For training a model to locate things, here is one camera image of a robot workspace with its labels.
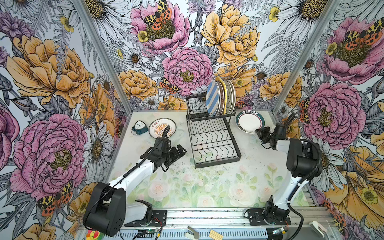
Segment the small green rimmed plate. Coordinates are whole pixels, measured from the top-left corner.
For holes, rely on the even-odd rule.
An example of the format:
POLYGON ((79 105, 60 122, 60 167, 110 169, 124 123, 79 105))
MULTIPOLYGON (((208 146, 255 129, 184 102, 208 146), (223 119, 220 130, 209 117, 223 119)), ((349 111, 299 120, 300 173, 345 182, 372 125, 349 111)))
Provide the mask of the small green rimmed plate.
POLYGON ((244 133, 256 134, 256 130, 265 126, 265 120, 258 112, 246 110, 237 114, 236 125, 244 133))

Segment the orange sunburst plate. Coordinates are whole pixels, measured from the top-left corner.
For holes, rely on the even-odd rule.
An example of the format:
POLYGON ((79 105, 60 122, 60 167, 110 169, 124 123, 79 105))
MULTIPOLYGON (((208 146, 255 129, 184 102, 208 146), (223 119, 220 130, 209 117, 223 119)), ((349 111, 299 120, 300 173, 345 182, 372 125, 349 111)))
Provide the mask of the orange sunburst plate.
POLYGON ((177 130, 176 123, 173 120, 169 118, 161 118, 150 124, 149 134, 154 139, 161 137, 166 127, 170 127, 170 130, 167 133, 168 138, 171 137, 177 130))

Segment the black wire dish rack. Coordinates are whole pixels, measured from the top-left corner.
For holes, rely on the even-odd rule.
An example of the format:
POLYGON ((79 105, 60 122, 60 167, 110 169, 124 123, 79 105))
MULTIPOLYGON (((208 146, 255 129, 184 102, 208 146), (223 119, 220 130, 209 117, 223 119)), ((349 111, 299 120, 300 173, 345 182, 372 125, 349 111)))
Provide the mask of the black wire dish rack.
POLYGON ((241 152, 230 127, 235 111, 211 116, 205 94, 186 98, 187 126, 196 169, 238 162, 241 152))

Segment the white floral plate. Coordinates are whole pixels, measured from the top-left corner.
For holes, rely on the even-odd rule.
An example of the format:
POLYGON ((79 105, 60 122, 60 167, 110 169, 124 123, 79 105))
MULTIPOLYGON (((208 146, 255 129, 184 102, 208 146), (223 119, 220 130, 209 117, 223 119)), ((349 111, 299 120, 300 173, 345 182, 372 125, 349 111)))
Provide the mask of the white floral plate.
POLYGON ((235 110, 235 107, 236 107, 236 100, 237 100, 237 97, 236 97, 236 90, 235 90, 235 87, 233 85, 232 82, 231 83, 231 88, 232 88, 232 97, 233 97, 233 104, 232 104, 232 112, 235 110))

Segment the white plate red characters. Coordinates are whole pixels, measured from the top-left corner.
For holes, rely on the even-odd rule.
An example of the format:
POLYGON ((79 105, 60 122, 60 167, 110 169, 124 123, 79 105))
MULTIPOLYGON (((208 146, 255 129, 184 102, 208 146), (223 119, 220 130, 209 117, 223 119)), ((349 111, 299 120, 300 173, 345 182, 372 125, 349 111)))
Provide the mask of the white plate red characters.
POLYGON ((218 115, 222 115, 224 112, 225 93, 224 93, 224 88, 223 88, 223 85, 221 84, 221 82, 217 81, 217 83, 219 86, 219 94, 220 94, 220 103, 219 103, 218 115))

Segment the blue white striped plate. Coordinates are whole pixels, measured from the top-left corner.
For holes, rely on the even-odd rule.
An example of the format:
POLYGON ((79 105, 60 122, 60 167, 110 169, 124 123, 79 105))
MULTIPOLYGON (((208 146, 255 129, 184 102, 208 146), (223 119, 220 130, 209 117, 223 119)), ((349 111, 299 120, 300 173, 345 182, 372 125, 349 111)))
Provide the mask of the blue white striped plate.
POLYGON ((206 94, 206 107, 210 116, 215 116, 220 108, 220 89, 217 81, 212 81, 208 85, 206 94))

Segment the yellow woven square plate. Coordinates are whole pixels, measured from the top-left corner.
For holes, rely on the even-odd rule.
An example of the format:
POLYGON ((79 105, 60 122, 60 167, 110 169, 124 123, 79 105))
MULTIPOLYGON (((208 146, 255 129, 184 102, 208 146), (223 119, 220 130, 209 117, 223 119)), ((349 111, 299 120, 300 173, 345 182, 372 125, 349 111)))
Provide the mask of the yellow woven square plate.
POLYGON ((228 99, 228 90, 227 90, 227 85, 226 83, 220 78, 216 77, 216 81, 218 81, 223 89, 223 111, 222 115, 225 115, 227 113, 227 99, 228 99))

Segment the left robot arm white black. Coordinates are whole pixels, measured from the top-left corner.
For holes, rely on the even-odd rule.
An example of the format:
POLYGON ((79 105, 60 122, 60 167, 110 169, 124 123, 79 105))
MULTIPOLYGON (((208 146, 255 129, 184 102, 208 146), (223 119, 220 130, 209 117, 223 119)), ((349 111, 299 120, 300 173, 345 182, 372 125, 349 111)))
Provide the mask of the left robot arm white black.
POLYGON ((89 231, 113 237, 124 226, 131 224, 163 226, 167 213, 157 213, 153 205, 136 200, 127 204, 127 196, 158 168, 166 172, 170 166, 187 153, 181 145, 172 146, 167 137, 157 138, 153 147, 140 156, 138 163, 117 179, 98 183, 88 203, 83 225, 89 231))

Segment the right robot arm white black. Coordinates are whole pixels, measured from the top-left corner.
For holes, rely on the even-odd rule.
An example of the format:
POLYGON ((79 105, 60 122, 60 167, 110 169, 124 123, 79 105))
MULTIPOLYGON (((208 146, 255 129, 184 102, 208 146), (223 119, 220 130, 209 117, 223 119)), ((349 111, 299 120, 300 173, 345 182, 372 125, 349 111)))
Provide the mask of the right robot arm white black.
POLYGON ((282 152, 286 156, 288 174, 283 185, 265 204, 264 221, 270 225, 285 223, 292 211, 292 202, 297 193, 322 171, 321 150, 317 143, 286 136, 286 127, 277 124, 274 131, 270 127, 255 130, 262 144, 270 149, 282 152))

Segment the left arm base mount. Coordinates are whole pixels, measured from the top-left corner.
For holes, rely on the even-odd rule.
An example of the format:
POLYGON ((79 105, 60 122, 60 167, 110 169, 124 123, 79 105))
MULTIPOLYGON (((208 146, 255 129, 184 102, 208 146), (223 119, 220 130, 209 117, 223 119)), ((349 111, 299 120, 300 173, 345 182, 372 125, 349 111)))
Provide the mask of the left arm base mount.
POLYGON ((153 210, 150 220, 137 220, 127 224, 124 227, 165 227, 167 223, 167 210, 153 210))

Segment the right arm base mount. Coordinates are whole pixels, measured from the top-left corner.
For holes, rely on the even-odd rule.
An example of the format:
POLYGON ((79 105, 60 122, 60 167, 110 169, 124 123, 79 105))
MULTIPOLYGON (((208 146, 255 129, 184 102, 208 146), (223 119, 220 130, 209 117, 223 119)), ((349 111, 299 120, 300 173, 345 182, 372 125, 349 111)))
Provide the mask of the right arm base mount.
POLYGON ((247 209, 244 217, 248 219, 251 226, 290 226, 292 224, 289 217, 287 217, 285 220, 271 220, 268 222, 264 219, 263 212, 263 208, 247 209))

